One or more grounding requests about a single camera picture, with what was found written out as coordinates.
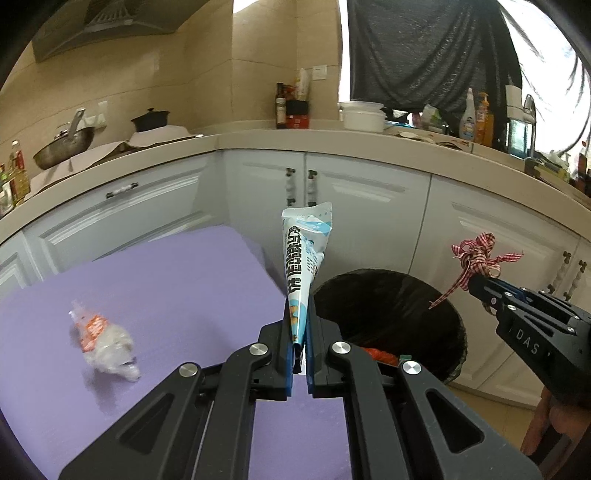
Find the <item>person right hand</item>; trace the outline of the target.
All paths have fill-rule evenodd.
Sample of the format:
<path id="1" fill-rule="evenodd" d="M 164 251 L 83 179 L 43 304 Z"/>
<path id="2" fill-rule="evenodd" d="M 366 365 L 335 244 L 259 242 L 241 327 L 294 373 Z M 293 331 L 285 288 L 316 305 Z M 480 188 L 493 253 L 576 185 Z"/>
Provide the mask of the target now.
<path id="1" fill-rule="evenodd" d="M 555 403 L 551 392 L 544 387 L 521 445 L 521 451 L 525 455 L 532 455 L 549 427 L 561 435 L 566 435 L 574 444 L 578 444 L 589 425 L 589 411 L 576 406 Z"/>

